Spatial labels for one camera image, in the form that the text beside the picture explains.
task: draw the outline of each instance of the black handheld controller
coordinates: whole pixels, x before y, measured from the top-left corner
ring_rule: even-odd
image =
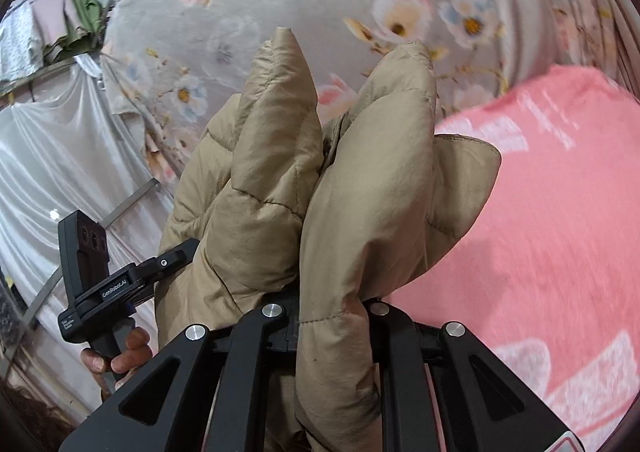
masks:
[[[109,275],[107,236],[99,223],[78,210],[58,223],[58,239],[68,300],[58,316],[60,334],[67,342],[88,342],[109,361],[125,350],[136,306],[153,297],[155,282],[191,263],[200,242],[188,239],[160,257]],[[122,376],[109,373],[107,384],[113,389]]]

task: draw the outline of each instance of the controller handle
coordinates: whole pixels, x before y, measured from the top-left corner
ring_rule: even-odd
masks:
[[[131,317],[127,317],[118,321],[110,332],[104,333],[93,340],[89,340],[89,346],[107,360],[110,368],[111,360],[127,350],[126,339],[134,327],[136,327],[136,321]],[[111,394],[116,390],[116,382],[126,375],[126,373],[122,374],[111,370],[102,375]]]

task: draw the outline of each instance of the floral fabric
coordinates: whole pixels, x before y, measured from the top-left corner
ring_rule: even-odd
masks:
[[[612,17],[608,0],[120,0],[102,63],[114,112],[142,114],[151,159],[161,153],[179,175],[276,26],[299,39],[325,123],[351,106],[382,56],[413,40],[434,59],[437,119],[553,63],[617,78]]]

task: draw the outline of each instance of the black plastic bracket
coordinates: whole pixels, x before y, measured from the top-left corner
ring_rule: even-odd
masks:
[[[385,452],[438,452],[438,419],[449,452],[545,452],[573,436],[462,324],[437,329],[380,301],[366,307]],[[297,330],[296,286],[266,295],[233,327],[187,327],[60,451],[263,450],[268,377],[294,366]]]

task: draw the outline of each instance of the green cloth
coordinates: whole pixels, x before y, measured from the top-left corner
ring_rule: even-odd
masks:
[[[102,16],[102,6],[97,0],[73,0],[78,12],[78,18],[82,27],[93,33],[100,31],[100,17]]]
[[[86,53],[95,49],[96,35],[100,31],[100,17],[102,16],[102,6],[97,0],[72,0],[78,18],[82,24],[82,28],[76,29],[66,19],[66,37],[62,38],[58,43],[58,50],[54,52],[54,48],[49,49],[48,56],[50,63],[61,62],[76,56],[77,54]]]

